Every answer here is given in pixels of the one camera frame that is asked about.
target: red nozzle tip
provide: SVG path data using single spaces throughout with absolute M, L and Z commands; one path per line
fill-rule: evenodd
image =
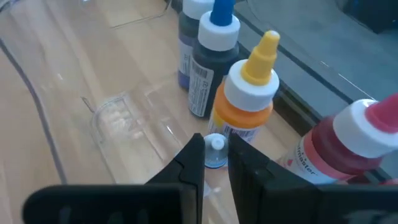
M 378 130 L 398 133 L 398 93 L 366 108 L 365 116 Z

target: barcode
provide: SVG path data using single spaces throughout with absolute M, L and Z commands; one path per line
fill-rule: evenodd
M 202 69 L 199 67 L 195 62 L 192 63 L 192 69 L 193 71 L 198 74 L 202 78 L 207 78 L 207 70 Z
M 225 135 L 229 136 L 231 133 L 236 133 L 236 134 L 238 134 L 238 136 L 240 136 L 243 139 L 252 137 L 255 132 L 256 132 L 255 129 L 253 129 L 253 130 L 236 130 L 229 126 L 226 126 L 224 129 Z

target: bottle label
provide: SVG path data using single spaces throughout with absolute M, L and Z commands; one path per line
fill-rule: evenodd
M 205 115 L 214 71 L 196 63 L 192 58 L 189 81 L 189 109 L 199 117 Z
M 217 112 L 213 109 L 211 112 L 208 132 L 211 133 L 219 133 L 228 138 L 231 133 L 236 133 L 246 142 L 250 143 L 259 132 L 260 127 L 245 129 L 245 128 L 237 128 L 228 124 L 226 121 L 222 120 L 217 114 Z
M 330 184 L 351 177 L 330 167 L 316 152 L 312 144 L 312 131 L 298 146 L 278 160 L 279 165 L 313 184 Z
M 184 42 L 182 39 L 178 40 L 178 46 L 180 48 L 180 67 L 178 68 L 178 70 L 183 75 L 189 77 L 192 46 L 188 45 L 187 42 L 190 43 L 192 41 L 188 40 Z

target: red paint bottle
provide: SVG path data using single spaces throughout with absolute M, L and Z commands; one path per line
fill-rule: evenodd
M 322 120 L 278 163 L 314 184 L 328 184 L 379 167 L 398 150 L 398 94 L 358 100 Z

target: purple paint bottle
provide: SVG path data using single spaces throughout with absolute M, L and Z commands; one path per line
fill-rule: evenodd
M 189 72 L 192 56 L 192 44 L 198 37 L 201 16 L 213 8 L 214 0 L 183 0 L 182 12 L 178 19 L 178 45 L 180 47 L 180 66 L 178 83 L 189 88 Z

